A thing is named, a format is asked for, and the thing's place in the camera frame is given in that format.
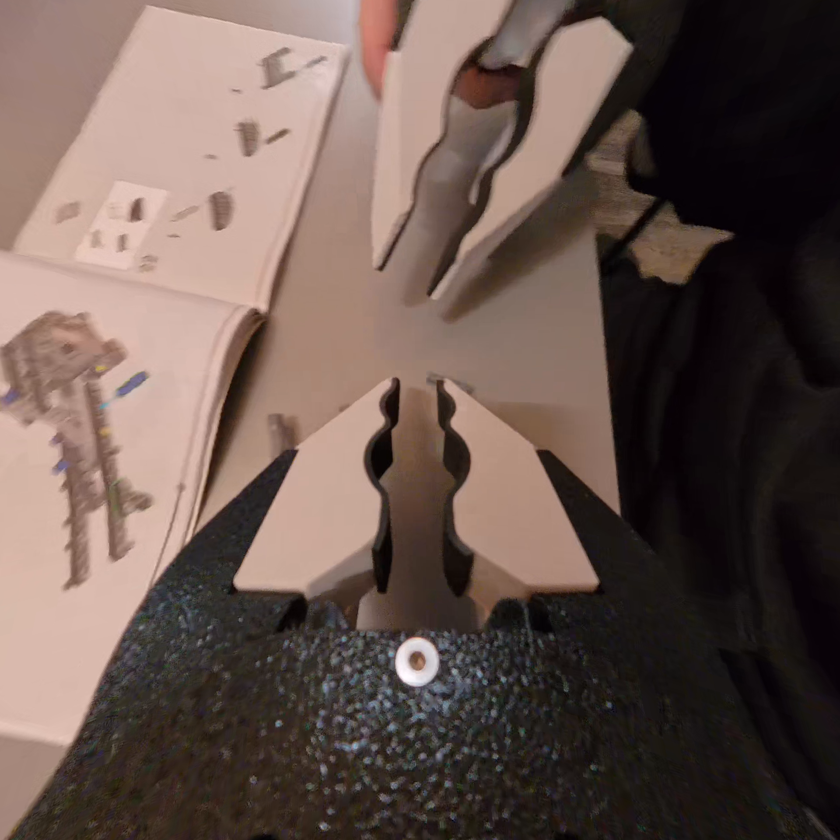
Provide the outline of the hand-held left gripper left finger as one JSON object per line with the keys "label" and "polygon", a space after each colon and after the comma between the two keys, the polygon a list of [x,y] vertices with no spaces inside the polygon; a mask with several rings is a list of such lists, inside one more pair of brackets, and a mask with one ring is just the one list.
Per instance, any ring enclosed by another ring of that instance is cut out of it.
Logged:
{"label": "hand-held left gripper left finger", "polygon": [[239,592],[359,601],[387,592],[393,464],[401,384],[386,379],[294,451],[288,471],[234,578]]}

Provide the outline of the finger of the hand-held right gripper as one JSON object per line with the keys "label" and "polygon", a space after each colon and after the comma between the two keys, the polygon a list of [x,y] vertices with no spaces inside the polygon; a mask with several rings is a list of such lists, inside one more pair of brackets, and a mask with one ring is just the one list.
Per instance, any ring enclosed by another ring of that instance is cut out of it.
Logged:
{"label": "finger of the hand-held right gripper", "polygon": [[463,65],[495,38],[510,1],[413,2],[385,63],[371,204],[372,266],[383,270],[410,217],[428,156],[447,130]]}
{"label": "finger of the hand-held right gripper", "polygon": [[604,17],[559,28],[525,73],[512,120],[469,193],[469,215],[448,241],[428,287],[442,301],[460,290],[562,182],[633,48]]}

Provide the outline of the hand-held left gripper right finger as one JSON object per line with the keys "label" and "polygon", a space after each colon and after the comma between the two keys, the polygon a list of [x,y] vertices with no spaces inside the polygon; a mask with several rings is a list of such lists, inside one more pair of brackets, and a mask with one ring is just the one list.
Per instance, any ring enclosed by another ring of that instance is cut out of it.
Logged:
{"label": "hand-held left gripper right finger", "polygon": [[469,599],[593,593],[599,585],[537,450],[450,380],[436,383],[443,464],[443,566]]}

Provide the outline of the grey desk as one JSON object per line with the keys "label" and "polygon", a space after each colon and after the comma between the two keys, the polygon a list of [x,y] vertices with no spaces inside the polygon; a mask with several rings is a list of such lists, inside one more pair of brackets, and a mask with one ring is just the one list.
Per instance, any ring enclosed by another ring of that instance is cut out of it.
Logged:
{"label": "grey desk", "polygon": [[[344,46],[350,2],[279,2],[269,28]],[[584,833],[605,736],[567,700],[585,667],[560,633],[477,631],[498,599],[443,566],[436,386],[472,395],[537,450],[573,501],[618,511],[599,259],[563,179],[453,297],[415,206],[372,266],[377,110],[356,58],[335,94],[266,316],[241,355],[191,538],[131,615],[66,747],[2,738],[2,837],[551,838]],[[294,451],[376,385],[401,384],[387,592],[308,601],[234,578]]]}

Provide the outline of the person's right hand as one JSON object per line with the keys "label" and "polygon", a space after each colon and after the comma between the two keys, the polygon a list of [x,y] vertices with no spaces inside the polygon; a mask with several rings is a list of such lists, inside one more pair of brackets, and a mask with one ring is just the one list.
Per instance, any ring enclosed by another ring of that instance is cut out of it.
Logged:
{"label": "person's right hand", "polygon": [[382,97],[386,60],[400,42],[412,4],[412,1],[360,1],[360,61],[377,100]]}

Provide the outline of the person's dark clothing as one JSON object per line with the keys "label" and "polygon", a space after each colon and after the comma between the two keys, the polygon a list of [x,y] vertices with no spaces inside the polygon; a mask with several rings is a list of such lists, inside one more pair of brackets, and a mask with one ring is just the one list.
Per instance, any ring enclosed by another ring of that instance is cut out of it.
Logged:
{"label": "person's dark clothing", "polygon": [[676,572],[805,830],[838,838],[838,2],[573,2],[633,48],[642,190],[731,235],[602,279],[623,513]]}

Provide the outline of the open building instruction booklet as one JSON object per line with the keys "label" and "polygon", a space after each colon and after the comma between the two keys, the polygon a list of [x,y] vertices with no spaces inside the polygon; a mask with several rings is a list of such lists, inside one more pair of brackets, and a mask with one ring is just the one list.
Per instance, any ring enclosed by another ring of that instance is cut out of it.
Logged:
{"label": "open building instruction booklet", "polygon": [[347,57],[145,8],[2,253],[2,738],[76,737],[191,538]]}

